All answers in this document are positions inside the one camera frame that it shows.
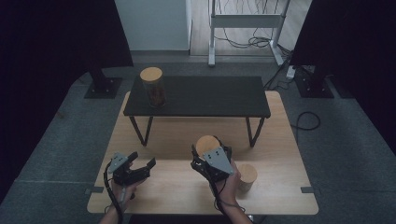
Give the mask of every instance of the cylindrical wooden block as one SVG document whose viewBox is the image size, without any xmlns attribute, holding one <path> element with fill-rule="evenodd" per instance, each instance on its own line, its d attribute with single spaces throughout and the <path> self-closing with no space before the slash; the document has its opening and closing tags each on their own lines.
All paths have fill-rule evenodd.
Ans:
<svg viewBox="0 0 396 224">
<path fill-rule="evenodd" d="M 165 88 L 163 85 L 163 71 L 157 67 L 149 67 L 140 73 L 143 85 L 148 95 L 148 103 L 152 107 L 165 104 Z"/>
<path fill-rule="evenodd" d="M 212 135 L 202 136 L 195 144 L 195 149 L 197 149 L 197 153 L 201 158 L 207 151 L 213 150 L 218 147 L 220 147 L 220 142 Z"/>
<path fill-rule="evenodd" d="M 239 189 L 241 191 L 248 191 L 251 189 L 254 181 L 257 179 L 257 171 L 254 166 L 250 164 L 242 164 L 238 167 L 239 173 L 241 173 L 241 181 L 239 183 Z"/>
</svg>

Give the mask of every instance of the black stand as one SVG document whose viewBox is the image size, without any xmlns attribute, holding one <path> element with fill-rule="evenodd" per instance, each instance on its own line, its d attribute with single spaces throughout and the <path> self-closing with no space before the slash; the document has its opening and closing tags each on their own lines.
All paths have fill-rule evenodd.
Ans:
<svg viewBox="0 0 396 224">
<path fill-rule="evenodd" d="M 303 98 L 334 98 L 332 91 L 325 81 L 326 70 L 316 67 L 314 73 L 303 67 L 296 69 L 294 80 Z"/>
<path fill-rule="evenodd" d="M 121 77 L 105 77 L 101 68 L 89 71 L 92 84 L 85 94 L 86 99 L 114 99 L 122 82 Z"/>
</svg>

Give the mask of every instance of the white wall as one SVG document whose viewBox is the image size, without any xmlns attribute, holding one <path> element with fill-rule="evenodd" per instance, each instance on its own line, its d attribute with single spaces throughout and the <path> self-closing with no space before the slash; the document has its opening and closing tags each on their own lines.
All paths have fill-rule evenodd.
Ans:
<svg viewBox="0 0 396 224">
<path fill-rule="evenodd" d="M 116 0 L 130 50 L 188 50 L 191 0 Z"/>
</svg>

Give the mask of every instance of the cup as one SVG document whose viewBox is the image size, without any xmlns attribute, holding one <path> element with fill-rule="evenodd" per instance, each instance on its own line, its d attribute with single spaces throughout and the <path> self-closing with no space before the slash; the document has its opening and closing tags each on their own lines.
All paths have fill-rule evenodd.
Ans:
<svg viewBox="0 0 396 224">
<path fill-rule="evenodd" d="M 158 67 L 148 67 L 140 73 L 140 78 L 145 87 L 149 105 L 154 108 L 165 105 L 163 71 Z"/>
<path fill-rule="evenodd" d="M 238 170 L 239 173 L 241 173 L 241 180 L 238 188 L 243 192 L 247 192 L 257 179 L 256 168 L 250 164 L 242 164 L 238 167 Z"/>
</svg>

